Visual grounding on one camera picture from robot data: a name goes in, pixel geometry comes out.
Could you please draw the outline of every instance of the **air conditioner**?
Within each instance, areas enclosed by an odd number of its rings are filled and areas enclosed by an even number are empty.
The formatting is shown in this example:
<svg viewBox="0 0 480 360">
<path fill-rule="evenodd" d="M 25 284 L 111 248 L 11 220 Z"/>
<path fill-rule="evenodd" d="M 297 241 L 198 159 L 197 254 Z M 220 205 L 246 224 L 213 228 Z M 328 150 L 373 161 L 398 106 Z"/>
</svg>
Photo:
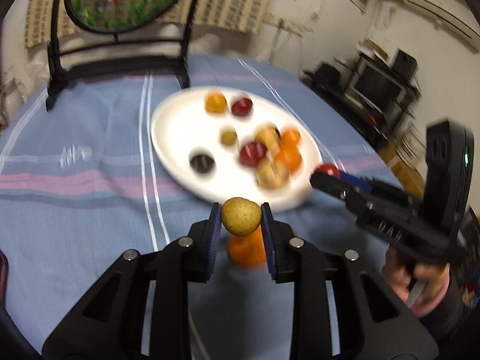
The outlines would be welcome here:
<svg viewBox="0 0 480 360">
<path fill-rule="evenodd" d="M 480 26 L 466 5 L 457 0 L 403 0 L 405 6 L 432 18 L 446 30 L 480 51 Z"/>
</svg>

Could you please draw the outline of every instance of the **person's hand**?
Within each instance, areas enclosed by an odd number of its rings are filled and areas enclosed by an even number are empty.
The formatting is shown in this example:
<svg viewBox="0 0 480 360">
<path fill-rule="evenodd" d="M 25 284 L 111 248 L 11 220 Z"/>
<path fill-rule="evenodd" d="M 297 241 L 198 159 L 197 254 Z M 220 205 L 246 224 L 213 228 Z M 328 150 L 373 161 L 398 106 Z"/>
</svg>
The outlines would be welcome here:
<svg viewBox="0 0 480 360">
<path fill-rule="evenodd" d="M 405 266 L 400 263 L 398 251 L 390 247 L 385 254 L 385 265 L 382 268 L 382 276 L 386 283 L 398 295 L 403 302 L 409 297 L 409 283 L 412 277 Z M 413 277 L 417 280 L 425 280 L 427 285 L 423 289 L 416 303 L 428 303 L 440 294 L 445 281 L 450 277 L 450 264 L 428 265 L 418 263 L 415 265 Z"/>
</svg>

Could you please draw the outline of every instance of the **blue tablecloth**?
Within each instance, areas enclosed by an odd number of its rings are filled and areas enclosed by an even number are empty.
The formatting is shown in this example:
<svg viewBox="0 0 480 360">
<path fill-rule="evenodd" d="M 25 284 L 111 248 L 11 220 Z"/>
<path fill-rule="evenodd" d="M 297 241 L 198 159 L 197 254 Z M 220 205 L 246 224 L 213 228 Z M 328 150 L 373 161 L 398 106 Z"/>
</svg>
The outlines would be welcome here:
<svg viewBox="0 0 480 360">
<path fill-rule="evenodd" d="M 192 86 L 238 88 L 292 112 L 312 131 L 325 162 L 398 183 L 340 115 L 284 71 L 211 55 L 192 55 L 189 66 Z M 124 250 L 162 249 L 208 218 L 210 205 L 168 176 L 147 135 L 153 110 L 178 90 L 174 76 L 78 82 L 47 114 L 42 89 L 1 138 L 7 311 L 37 350 Z M 354 248 L 378 269 L 383 264 L 386 245 L 357 229 L 342 204 L 320 192 L 275 218 L 321 250 Z M 191 314 L 205 348 L 213 360 L 287 359 L 293 286 L 275 285 L 266 268 L 234 267 L 226 237 L 211 281 L 190 285 Z M 194 353 L 202 358 L 196 344 Z"/>
</svg>

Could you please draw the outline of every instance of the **white plate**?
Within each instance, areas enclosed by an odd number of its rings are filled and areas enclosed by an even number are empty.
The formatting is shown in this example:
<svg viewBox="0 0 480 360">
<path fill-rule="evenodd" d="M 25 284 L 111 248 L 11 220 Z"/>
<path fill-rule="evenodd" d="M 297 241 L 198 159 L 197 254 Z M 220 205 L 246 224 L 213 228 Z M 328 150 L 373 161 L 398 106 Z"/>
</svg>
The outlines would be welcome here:
<svg viewBox="0 0 480 360">
<path fill-rule="evenodd" d="M 231 112 L 208 114 L 204 106 L 210 91 L 221 91 L 229 104 L 234 97 L 246 93 L 253 102 L 252 113 L 247 118 L 235 117 Z M 259 188 L 254 170 L 238 163 L 238 147 L 226 149 L 219 141 L 222 127 L 232 126 L 239 142 L 246 143 L 253 140 L 254 132 L 265 123 L 274 123 L 280 131 L 296 127 L 302 137 L 301 168 L 289 183 L 273 191 Z M 173 93 L 155 109 L 151 128 L 155 152 L 165 169 L 181 185 L 209 202 L 223 204 L 240 196 L 258 204 L 268 202 L 275 211 L 297 207 L 311 192 L 311 172 L 322 163 L 315 141 L 295 117 L 260 96 L 234 88 L 196 87 Z M 215 160 L 216 167 L 207 176 L 198 175 L 190 167 L 190 156 L 196 149 L 204 149 Z"/>
</svg>

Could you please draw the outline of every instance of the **pink sleeve cuff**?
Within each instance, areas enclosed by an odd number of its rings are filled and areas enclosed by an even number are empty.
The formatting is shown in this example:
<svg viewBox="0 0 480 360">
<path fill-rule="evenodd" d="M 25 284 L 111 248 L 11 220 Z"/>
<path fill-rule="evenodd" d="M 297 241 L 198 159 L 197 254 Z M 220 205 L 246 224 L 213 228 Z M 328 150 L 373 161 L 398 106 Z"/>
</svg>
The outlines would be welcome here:
<svg viewBox="0 0 480 360">
<path fill-rule="evenodd" d="M 422 318 L 432 312 L 435 307 L 437 307 L 443 298 L 445 298 L 445 295 L 448 291 L 448 287 L 450 286 L 450 275 L 448 275 L 447 280 L 445 280 L 442 289 L 438 293 L 438 295 L 430 300 L 427 303 L 417 303 L 415 302 L 411 307 L 410 311 L 413 313 L 414 316 L 417 318 Z"/>
</svg>

